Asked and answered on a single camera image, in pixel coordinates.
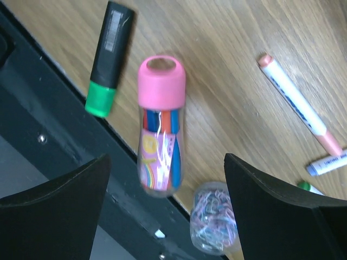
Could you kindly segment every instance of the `white marker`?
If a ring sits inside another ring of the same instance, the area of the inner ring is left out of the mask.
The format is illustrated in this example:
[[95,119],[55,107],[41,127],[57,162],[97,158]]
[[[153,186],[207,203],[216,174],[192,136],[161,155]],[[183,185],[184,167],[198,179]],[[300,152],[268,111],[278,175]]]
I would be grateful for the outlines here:
[[298,183],[298,187],[302,188],[305,191],[310,191],[313,192],[315,194],[319,194],[319,195],[323,195],[325,196],[323,193],[321,193],[317,188],[315,188],[314,186],[312,186],[311,184],[309,184],[306,181],[301,181]]
[[311,176],[322,175],[347,165],[347,149],[339,156],[329,156],[315,161],[306,168]]
[[339,146],[336,139],[327,130],[323,121],[300,91],[298,91],[293,81],[291,81],[283,71],[278,62],[274,60],[273,57],[266,54],[258,60],[258,64],[264,74],[287,100],[324,149],[330,155],[337,156],[342,154],[342,148]]

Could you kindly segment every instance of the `wooden desk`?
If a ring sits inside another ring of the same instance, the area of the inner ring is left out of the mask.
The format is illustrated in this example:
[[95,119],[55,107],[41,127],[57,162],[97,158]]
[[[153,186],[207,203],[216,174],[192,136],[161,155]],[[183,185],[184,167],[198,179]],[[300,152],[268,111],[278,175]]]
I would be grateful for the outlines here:
[[[4,2],[86,94],[107,0]],[[224,181],[227,152],[289,183],[304,178],[328,196],[347,199],[347,167],[319,178],[305,171],[307,163],[326,153],[255,62],[264,51],[275,55],[346,145],[347,9],[343,1],[119,2],[134,8],[138,20],[108,121],[136,151],[140,63],[162,53],[183,61],[188,76],[187,165],[176,198],[187,210],[200,184]]]

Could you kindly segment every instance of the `marker cap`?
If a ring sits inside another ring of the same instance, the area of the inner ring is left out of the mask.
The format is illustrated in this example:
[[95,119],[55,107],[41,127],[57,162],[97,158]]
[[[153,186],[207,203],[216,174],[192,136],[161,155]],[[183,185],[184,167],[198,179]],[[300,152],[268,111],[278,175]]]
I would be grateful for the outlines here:
[[116,89],[105,88],[91,81],[85,110],[100,118],[108,116],[112,107],[115,93]]
[[267,67],[271,62],[273,62],[273,57],[268,55],[268,54],[264,54],[260,57],[260,59],[258,60],[258,65],[261,68],[265,68]]
[[314,136],[330,155],[339,156],[343,153],[342,148],[338,144],[337,140],[329,131],[326,131],[325,135]]
[[316,169],[312,165],[308,165],[306,170],[309,172],[309,174],[311,176],[317,176],[318,175],[318,172],[316,171]]
[[310,189],[311,189],[311,184],[309,184],[309,183],[306,182],[306,181],[301,181],[300,183],[298,183],[298,187],[299,187],[299,188],[302,188],[302,189],[305,190],[305,191],[310,191]]

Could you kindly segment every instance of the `green marker cap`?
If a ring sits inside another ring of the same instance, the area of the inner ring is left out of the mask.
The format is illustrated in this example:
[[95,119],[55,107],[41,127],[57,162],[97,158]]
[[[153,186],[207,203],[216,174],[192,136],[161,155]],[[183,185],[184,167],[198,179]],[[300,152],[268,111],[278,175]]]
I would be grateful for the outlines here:
[[85,110],[95,116],[104,118],[109,115],[116,93],[114,88],[106,88],[91,81]]
[[305,190],[305,191],[310,191],[310,189],[311,189],[311,184],[309,184],[309,183],[306,182],[306,181],[301,181],[300,183],[298,183],[298,187],[299,187],[299,188],[302,188],[302,189]]

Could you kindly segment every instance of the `clear plastic container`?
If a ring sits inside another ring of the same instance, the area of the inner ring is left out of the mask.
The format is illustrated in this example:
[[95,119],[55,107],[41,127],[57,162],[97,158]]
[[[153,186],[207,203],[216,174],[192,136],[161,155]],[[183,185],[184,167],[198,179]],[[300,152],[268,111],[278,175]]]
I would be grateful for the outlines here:
[[[149,62],[168,59],[170,69],[153,69]],[[145,60],[138,74],[140,140],[138,174],[144,190],[154,197],[174,194],[183,180],[183,113],[185,72],[173,57]]]
[[241,249],[226,183],[205,183],[195,192],[190,238],[196,248],[210,255],[225,255]]

